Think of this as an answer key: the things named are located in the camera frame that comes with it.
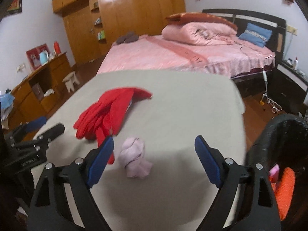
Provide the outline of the brown red pillow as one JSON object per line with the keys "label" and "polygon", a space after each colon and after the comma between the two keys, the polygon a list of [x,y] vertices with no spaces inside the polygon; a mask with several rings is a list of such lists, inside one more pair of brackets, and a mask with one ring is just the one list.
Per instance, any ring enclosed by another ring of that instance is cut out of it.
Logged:
{"label": "brown red pillow", "polygon": [[227,19],[220,16],[211,15],[208,13],[197,13],[197,12],[178,13],[166,17],[166,20],[168,21],[168,24],[175,24],[175,25],[184,25],[187,23],[221,23],[229,26],[235,31],[238,30],[237,25],[228,21]]}

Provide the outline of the wooden side cabinet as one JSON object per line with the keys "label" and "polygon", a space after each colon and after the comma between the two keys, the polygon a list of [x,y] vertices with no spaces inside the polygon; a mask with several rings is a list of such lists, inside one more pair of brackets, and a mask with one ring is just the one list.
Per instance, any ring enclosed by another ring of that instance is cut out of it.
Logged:
{"label": "wooden side cabinet", "polygon": [[8,116],[8,129],[46,116],[66,91],[63,79],[72,71],[62,53],[33,71],[15,87],[13,109]]}

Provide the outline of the blue pillow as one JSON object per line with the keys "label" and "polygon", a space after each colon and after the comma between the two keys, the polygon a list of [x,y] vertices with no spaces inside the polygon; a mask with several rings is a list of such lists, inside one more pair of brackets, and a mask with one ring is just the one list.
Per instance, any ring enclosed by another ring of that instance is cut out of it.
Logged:
{"label": "blue pillow", "polygon": [[272,33],[273,32],[271,30],[248,23],[246,30],[239,36],[239,39],[248,41],[263,48],[270,40]]}

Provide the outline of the red thermos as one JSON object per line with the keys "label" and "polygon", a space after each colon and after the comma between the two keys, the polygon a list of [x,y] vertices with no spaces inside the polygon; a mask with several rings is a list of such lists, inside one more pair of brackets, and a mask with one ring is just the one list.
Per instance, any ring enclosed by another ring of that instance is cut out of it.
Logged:
{"label": "red thermos", "polygon": [[59,43],[57,41],[54,41],[53,46],[54,46],[54,50],[55,50],[56,55],[60,55],[61,54],[61,48],[59,46]]}

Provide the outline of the wall power outlet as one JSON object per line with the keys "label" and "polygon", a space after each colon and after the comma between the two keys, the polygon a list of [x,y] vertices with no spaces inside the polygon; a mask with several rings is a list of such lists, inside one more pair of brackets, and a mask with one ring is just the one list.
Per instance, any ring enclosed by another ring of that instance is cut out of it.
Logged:
{"label": "wall power outlet", "polygon": [[290,25],[287,25],[287,28],[286,28],[287,32],[293,34],[293,35],[297,35],[297,28],[293,27],[293,26],[290,26]]}

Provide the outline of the black trash bin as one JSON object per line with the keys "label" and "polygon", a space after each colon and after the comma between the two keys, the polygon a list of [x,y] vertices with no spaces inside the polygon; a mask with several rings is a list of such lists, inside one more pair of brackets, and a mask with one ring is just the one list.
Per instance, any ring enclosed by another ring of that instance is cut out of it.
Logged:
{"label": "black trash bin", "polygon": [[270,170],[279,165],[295,172],[295,189],[282,230],[307,230],[307,122],[292,114],[280,114],[265,126],[250,147],[246,165],[260,163]]}

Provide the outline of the light blue kettle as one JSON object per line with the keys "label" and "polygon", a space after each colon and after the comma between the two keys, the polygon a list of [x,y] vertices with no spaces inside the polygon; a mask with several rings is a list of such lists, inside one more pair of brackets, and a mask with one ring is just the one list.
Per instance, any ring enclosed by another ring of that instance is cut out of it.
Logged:
{"label": "light blue kettle", "polygon": [[39,60],[40,60],[41,65],[44,65],[45,63],[47,63],[49,61],[49,53],[48,53],[48,51],[42,51],[39,54]]}

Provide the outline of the white lotion bottle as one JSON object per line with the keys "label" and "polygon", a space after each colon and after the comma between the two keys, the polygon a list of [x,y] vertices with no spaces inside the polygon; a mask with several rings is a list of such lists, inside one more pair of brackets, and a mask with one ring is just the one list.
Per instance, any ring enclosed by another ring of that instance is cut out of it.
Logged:
{"label": "white lotion bottle", "polygon": [[297,70],[298,69],[298,64],[299,64],[299,61],[298,61],[298,58],[296,57],[295,60],[293,61],[293,66],[292,68],[294,70]]}

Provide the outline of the grey slippers on bed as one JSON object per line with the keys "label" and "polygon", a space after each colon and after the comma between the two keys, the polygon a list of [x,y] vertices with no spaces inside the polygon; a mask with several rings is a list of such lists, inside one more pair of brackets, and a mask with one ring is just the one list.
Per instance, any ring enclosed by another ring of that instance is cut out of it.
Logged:
{"label": "grey slippers on bed", "polygon": [[116,40],[116,44],[122,44],[122,43],[132,43],[135,42],[139,39],[139,36],[137,34],[135,34],[135,32],[130,31],[127,34],[120,36],[117,40]]}

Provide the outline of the black headboard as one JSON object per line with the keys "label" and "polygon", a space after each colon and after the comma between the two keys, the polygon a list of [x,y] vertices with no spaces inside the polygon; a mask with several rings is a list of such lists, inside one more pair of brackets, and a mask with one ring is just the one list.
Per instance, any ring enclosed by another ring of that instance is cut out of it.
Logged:
{"label": "black headboard", "polygon": [[261,12],[242,9],[203,9],[202,12],[223,17],[237,25],[237,36],[241,35],[246,30],[248,23],[271,30],[272,35],[266,43],[266,47],[276,53],[276,61],[282,60],[287,27],[285,19]]}

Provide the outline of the red picture frame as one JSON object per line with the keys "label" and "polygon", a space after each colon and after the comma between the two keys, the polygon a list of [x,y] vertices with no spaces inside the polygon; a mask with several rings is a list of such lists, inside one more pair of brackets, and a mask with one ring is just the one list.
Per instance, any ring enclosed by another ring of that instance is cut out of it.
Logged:
{"label": "red picture frame", "polygon": [[50,55],[50,50],[49,50],[46,43],[26,51],[26,55],[27,55],[28,61],[30,63],[30,69],[32,71],[34,71],[34,70],[36,70],[36,69],[38,69],[39,67],[42,66],[41,63],[40,63],[40,60],[39,60],[39,54],[42,51],[48,51],[48,53]]}

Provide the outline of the small white stool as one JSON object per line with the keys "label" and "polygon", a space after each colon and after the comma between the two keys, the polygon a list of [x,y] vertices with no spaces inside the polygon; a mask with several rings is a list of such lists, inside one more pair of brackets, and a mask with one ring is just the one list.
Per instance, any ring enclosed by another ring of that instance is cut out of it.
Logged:
{"label": "small white stool", "polygon": [[76,76],[76,72],[72,71],[71,73],[69,73],[63,80],[62,82],[64,83],[68,93],[70,92],[74,92],[75,91],[75,87],[74,85],[80,85],[80,82]]}

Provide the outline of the orange foam net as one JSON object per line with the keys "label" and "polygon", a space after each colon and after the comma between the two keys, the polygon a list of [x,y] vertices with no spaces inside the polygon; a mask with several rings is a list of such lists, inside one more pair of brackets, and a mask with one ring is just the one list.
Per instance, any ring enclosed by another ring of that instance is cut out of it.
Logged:
{"label": "orange foam net", "polygon": [[271,183],[276,202],[278,204],[278,212],[280,220],[283,221],[291,205],[293,192],[295,188],[295,173],[293,169],[287,167],[282,173],[282,178],[278,180],[279,166],[275,165],[270,170],[269,181]]}

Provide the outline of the pink bed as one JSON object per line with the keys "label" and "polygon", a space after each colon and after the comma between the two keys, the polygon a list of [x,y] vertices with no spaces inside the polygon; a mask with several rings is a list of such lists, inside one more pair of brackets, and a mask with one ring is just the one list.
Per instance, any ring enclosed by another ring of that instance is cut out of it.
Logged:
{"label": "pink bed", "polygon": [[228,78],[275,64],[275,53],[234,38],[230,45],[189,45],[143,36],[133,43],[113,45],[98,73],[123,70],[176,70],[220,74]]}

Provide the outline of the pink knotted sock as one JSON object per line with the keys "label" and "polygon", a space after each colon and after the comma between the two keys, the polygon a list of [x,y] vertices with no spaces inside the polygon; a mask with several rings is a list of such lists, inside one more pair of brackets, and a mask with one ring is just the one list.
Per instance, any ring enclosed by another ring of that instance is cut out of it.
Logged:
{"label": "pink knotted sock", "polygon": [[123,142],[118,160],[129,178],[146,178],[152,168],[152,163],[145,159],[144,141],[136,137],[127,138]]}

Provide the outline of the wooden wardrobe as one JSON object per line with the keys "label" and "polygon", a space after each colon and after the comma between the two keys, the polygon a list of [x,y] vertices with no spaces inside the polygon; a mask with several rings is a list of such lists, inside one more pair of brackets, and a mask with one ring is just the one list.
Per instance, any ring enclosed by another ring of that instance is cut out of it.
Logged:
{"label": "wooden wardrobe", "polygon": [[52,0],[52,7],[64,21],[75,65],[106,54],[129,31],[161,34],[166,17],[186,11],[184,0]]}

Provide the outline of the beige table cloth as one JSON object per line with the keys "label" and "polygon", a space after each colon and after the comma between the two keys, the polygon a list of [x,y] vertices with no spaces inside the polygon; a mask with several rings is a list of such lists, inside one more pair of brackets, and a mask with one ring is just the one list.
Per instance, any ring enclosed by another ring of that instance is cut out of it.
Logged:
{"label": "beige table cloth", "polygon": [[77,139],[73,125],[103,93],[127,87],[144,89],[151,97],[130,103],[113,136],[114,155],[119,156],[126,139],[139,138],[152,168],[139,179],[129,178],[119,160],[107,165],[91,189],[99,213],[112,230],[196,230],[218,191],[195,152],[196,137],[238,164],[246,154],[245,106],[230,78],[169,70],[96,75],[41,128],[45,132],[58,123],[65,126],[46,153],[51,171],[97,148],[96,141]]}

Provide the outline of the black white nightstand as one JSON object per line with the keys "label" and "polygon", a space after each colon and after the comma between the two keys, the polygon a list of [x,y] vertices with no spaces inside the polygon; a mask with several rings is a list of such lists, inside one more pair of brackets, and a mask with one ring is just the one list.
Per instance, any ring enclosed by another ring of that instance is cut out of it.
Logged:
{"label": "black white nightstand", "polygon": [[307,110],[307,80],[285,61],[275,68],[271,82],[271,95],[286,113],[304,116]]}

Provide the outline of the red gloves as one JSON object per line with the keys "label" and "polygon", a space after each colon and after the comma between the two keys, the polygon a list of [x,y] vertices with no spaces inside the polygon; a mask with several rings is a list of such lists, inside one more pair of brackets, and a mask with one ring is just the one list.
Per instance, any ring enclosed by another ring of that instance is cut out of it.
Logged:
{"label": "red gloves", "polygon": [[152,93],[137,87],[108,90],[82,112],[74,123],[77,139],[96,140],[98,146],[119,133],[131,103],[151,99]]}

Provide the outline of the folded pink quilt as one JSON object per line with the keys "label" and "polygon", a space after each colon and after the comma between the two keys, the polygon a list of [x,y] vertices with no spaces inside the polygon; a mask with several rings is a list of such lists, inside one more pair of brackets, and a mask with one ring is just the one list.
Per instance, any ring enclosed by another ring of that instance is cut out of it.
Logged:
{"label": "folded pink quilt", "polygon": [[222,23],[187,23],[183,26],[167,25],[162,30],[165,40],[190,45],[230,45],[237,31]]}

